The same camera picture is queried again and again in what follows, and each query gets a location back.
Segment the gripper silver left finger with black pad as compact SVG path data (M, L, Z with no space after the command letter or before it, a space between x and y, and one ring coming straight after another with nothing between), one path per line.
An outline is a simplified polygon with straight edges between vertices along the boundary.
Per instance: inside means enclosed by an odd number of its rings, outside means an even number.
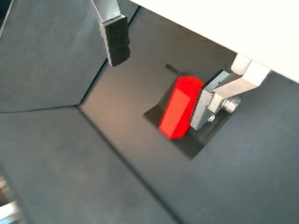
M129 57L126 17L121 14L117 0L89 0L97 17L98 31L104 40L106 60L112 67Z

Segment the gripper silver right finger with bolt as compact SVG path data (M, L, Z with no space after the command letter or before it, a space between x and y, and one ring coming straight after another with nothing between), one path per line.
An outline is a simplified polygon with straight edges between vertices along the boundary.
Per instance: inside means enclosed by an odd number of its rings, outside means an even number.
M230 73L220 72L200 91L190 127L198 130L220 109L232 113L240 103L237 95L257 88L269 71L268 67L238 54L230 65Z

